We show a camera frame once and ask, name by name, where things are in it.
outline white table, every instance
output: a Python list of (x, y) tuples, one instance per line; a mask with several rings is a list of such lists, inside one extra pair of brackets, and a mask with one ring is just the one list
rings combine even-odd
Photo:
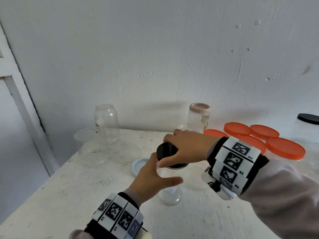
[[(164, 132), (121, 130), (123, 142), (136, 144), (143, 157), (156, 151)], [(100, 167), (78, 163), (77, 153), (21, 205), (1, 226), (0, 239), (62, 239), (84, 229), (92, 213), (111, 192), (126, 189), (130, 164), (110, 160)], [(213, 190), (185, 187), (183, 202), (167, 207), (155, 196), (141, 206), (144, 227), (157, 238), (278, 238), (254, 214), (250, 204), (223, 201)]]

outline orange lid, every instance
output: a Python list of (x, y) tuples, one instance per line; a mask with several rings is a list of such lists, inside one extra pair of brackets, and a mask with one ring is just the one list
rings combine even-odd
[(223, 133), (223, 132), (221, 132), (219, 130), (215, 130), (215, 129), (206, 129), (206, 130), (204, 130), (204, 134), (212, 136), (212, 137), (216, 137), (216, 138), (228, 137), (228, 135), (226, 133)]
[(238, 122), (228, 122), (224, 126), (224, 132), (228, 135), (236, 137), (237, 135), (250, 135), (249, 126)]
[(251, 129), (251, 135), (261, 140), (268, 140), (269, 138), (279, 137), (279, 132), (277, 132), (275, 129), (272, 129), (268, 126), (251, 125), (250, 129)]
[(253, 136), (248, 136), (248, 135), (237, 135), (236, 138), (238, 138), (240, 141), (248, 143), (249, 145), (255, 148), (258, 148), (261, 151), (262, 155), (266, 151), (266, 145), (264, 144), (263, 141), (259, 140), (258, 138), (255, 138)]
[(290, 160), (301, 160), (306, 154), (302, 146), (284, 138), (269, 138), (266, 147), (273, 154)]

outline white door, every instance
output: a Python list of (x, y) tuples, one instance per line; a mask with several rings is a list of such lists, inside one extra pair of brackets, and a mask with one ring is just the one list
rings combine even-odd
[(49, 174), (3, 78), (0, 78), (0, 224)]

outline black jar lid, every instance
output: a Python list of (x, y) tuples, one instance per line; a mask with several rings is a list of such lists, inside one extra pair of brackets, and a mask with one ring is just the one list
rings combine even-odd
[(297, 118), (307, 123), (319, 125), (319, 116), (316, 115), (300, 113), (298, 114)]
[[(178, 148), (175, 147), (173, 144), (170, 142), (165, 142), (162, 143), (161, 145), (158, 146), (156, 150), (156, 156), (157, 160), (160, 161), (163, 158), (170, 157), (177, 153)], [(172, 165), (170, 167), (167, 167), (168, 169), (182, 169), (185, 168), (188, 164), (187, 163), (178, 163), (175, 165)]]

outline right hand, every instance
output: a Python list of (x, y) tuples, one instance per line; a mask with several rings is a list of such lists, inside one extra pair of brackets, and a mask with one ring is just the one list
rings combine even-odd
[(193, 163), (206, 160), (208, 149), (218, 138), (198, 132), (174, 130), (174, 135), (167, 134), (163, 142), (170, 142), (178, 148), (176, 154), (163, 158), (157, 163), (159, 168), (165, 168), (178, 163)]

